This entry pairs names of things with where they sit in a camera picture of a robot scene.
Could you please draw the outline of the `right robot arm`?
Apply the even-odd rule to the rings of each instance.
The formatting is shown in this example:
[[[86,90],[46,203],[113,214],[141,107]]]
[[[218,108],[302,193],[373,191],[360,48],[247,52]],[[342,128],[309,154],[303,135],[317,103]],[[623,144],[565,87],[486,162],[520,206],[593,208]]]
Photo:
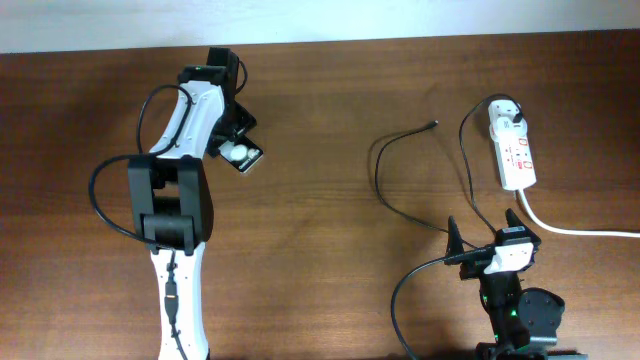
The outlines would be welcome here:
[[[494,242],[466,251],[453,217],[448,219],[447,265],[460,267],[462,280],[479,281],[479,298],[489,316],[494,341],[480,343],[476,359],[546,359],[558,342],[557,329],[565,310],[558,295],[521,286],[519,274],[535,263],[541,239],[514,213],[505,212],[507,226]]]

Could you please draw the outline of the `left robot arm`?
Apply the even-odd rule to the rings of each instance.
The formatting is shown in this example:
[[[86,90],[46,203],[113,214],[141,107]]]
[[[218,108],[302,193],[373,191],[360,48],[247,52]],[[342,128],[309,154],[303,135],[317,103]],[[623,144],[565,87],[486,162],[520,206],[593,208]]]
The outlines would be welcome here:
[[[136,235],[146,241],[160,302],[162,359],[207,359],[201,270],[214,226],[203,160],[220,157],[242,174],[264,155],[247,134],[257,121],[236,100],[248,72],[229,48],[184,68],[162,137],[128,164]]]

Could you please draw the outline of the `black smartphone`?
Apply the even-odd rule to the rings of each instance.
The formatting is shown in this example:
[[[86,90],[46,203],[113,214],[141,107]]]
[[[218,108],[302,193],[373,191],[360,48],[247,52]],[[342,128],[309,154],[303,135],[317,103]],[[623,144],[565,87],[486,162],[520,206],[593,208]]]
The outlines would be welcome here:
[[[226,141],[219,147],[219,151],[242,174],[247,174],[264,156],[264,151],[246,136],[236,141]]]

